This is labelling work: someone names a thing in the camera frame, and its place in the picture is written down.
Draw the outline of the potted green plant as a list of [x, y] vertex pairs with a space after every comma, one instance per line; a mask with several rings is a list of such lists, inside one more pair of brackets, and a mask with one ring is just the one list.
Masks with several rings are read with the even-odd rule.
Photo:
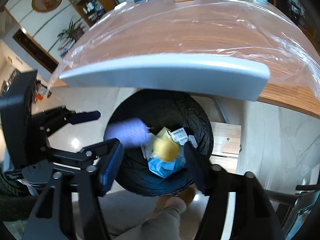
[[75, 21], [72, 17], [66, 29], [63, 29], [57, 39], [62, 42], [61, 49], [68, 47], [72, 42], [76, 42], [84, 34], [84, 27], [80, 19]]

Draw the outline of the yellow plastic cup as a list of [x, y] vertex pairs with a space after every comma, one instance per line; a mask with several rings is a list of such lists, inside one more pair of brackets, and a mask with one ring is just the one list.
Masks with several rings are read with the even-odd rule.
[[180, 146], [172, 140], [157, 138], [152, 146], [153, 155], [162, 161], [174, 161], [180, 153]]

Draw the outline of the blue crumpled trash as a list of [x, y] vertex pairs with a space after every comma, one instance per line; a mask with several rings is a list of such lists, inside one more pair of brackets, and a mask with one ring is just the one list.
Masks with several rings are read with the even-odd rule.
[[164, 179], [168, 178], [168, 176], [173, 173], [180, 171], [184, 165], [185, 157], [183, 155], [179, 155], [175, 160], [170, 162], [163, 161], [159, 157], [150, 158], [148, 160], [149, 170]]

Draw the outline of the white blue medicine box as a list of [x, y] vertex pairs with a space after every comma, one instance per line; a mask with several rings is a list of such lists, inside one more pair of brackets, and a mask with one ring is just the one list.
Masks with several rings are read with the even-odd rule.
[[184, 128], [179, 128], [175, 131], [171, 131], [166, 127], [163, 127], [157, 134], [157, 137], [171, 139], [181, 146], [184, 146], [188, 141], [192, 144], [193, 148], [197, 148], [198, 146], [195, 137], [193, 135], [187, 135]]

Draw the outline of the purple hair roller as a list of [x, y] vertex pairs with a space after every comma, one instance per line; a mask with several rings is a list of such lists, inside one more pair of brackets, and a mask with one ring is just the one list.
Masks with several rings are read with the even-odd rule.
[[149, 130], [138, 118], [110, 124], [105, 129], [104, 140], [118, 139], [124, 148], [139, 147], [149, 141]]

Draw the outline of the white oval mouse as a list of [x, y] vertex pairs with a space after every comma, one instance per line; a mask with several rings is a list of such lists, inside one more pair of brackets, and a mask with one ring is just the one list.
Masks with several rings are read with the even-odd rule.
[[114, 10], [115, 10], [115, 11], [118, 11], [118, 10], [120, 10], [121, 8], [125, 7], [126, 5], [127, 5], [127, 2], [122, 2], [122, 3], [118, 4], [118, 5], [116, 5], [116, 6], [114, 7]]

